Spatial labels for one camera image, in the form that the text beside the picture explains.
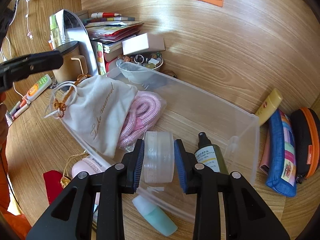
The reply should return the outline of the person's left hand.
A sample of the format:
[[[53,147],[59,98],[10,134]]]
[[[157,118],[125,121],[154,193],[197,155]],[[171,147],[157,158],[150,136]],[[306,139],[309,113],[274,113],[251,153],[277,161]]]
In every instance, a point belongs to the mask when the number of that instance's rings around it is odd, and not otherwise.
[[[7,113],[7,107],[4,104],[4,101],[6,100],[6,94],[5,92],[1,92],[1,106],[0,106],[0,145],[2,145],[6,142],[7,135],[8,135],[8,123],[6,119],[6,113]]]

